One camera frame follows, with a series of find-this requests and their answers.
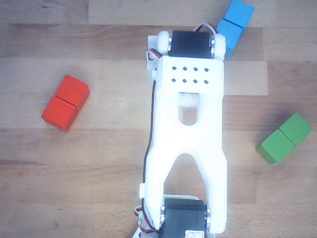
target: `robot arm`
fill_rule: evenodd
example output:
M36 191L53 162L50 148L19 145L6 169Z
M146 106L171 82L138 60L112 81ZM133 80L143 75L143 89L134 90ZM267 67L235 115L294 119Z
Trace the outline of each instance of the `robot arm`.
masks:
M193 233L204 238L222 233L227 218L227 160L222 151L225 38L215 32L210 37L207 32L174 31L170 36L164 31L148 37L148 49L147 71L156 91L153 146L146 157L145 181L140 185L140 227L159 231L152 237L160 238L187 238ZM199 98L197 122L187 126L178 119L178 107L192 104L195 97ZM202 174L206 205L163 194L164 182L183 153L194 157ZM177 219L182 221L170 225Z

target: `wood grain surface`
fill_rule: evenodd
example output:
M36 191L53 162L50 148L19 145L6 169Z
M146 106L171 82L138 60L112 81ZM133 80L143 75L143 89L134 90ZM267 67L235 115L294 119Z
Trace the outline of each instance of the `wood grain surface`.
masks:
M219 238L317 237L317 133L273 166L258 143L294 112L317 129L317 2L255 10L225 60L228 222ZM230 0L0 0L0 238L128 238L137 227L152 84L147 36L217 25ZM91 94L68 133L41 113L62 77ZM182 111L185 124L195 110ZM165 192L205 199L180 155Z

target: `black wire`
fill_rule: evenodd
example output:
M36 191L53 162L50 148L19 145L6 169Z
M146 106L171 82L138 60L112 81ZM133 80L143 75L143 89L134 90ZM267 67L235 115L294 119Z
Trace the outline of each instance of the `black wire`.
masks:
M143 162L143 183L145 183L145 171L146 171L147 156L148 156L148 153L149 153L149 150L150 150L150 146L151 146L151 142L152 142L155 84L156 84L156 81L154 80L154 82L153 82L153 89L152 89L152 103L151 103L150 139L149 139L149 144L148 144L148 147L147 147L147 151L145 152L145 157L144 157L144 162ZM147 216L147 214L146 214L146 212L145 212L145 209L144 209L144 198L142 198L142 204L141 204L141 205L142 205L142 210L143 210L144 219L146 220L146 222L147 222L147 224L149 225L150 229L151 229L153 232L158 233L159 231L157 231L157 230L151 225L151 223L149 222L148 216Z
M146 170L146 162L147 156L150 150L151 142L152 142L152 132L153 132L153 114L154 114L154 91L155 91L156 81L153 82L152 88L152 103L151 103L151 126L150 126L150 139L147 147L147 151L145 152L144 162L143 162L143 183L145 183L145 170Z

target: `white plastic part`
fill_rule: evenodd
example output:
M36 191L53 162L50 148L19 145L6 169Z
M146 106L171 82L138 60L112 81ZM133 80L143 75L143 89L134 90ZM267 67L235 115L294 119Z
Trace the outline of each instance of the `white plastic part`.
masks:
M168 39L169 39L168 31L159 32L157 48L158 48L158 52L160 52L164 56L168 54Z
M148 36L148 49L157 49L158 36ZM147 75L152 78L152 71L157 67L157 60L147 60Z
M144 190L145 190L145 184L141 183L140 188L139 188L139 198L140 199L144 198Z
M226 38L223 35L215 34L214 36L214 55L215 60L224 60L226 53Z
M206 185L211 209L209 232L222 233L227 220L227 160L222 151L223 61L163 56L156 74L153 146L147 157L143 194L148 217L158 230L164 182L176 158L188 153L194 157ZM178 119L182 103L179 93L199 95L194 125L184 125Z

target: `label sticker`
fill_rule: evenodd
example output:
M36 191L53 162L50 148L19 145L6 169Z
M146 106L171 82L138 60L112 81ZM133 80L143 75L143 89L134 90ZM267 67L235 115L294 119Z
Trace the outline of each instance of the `label sticker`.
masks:
M205 238L204 231L185 231L185 238Z

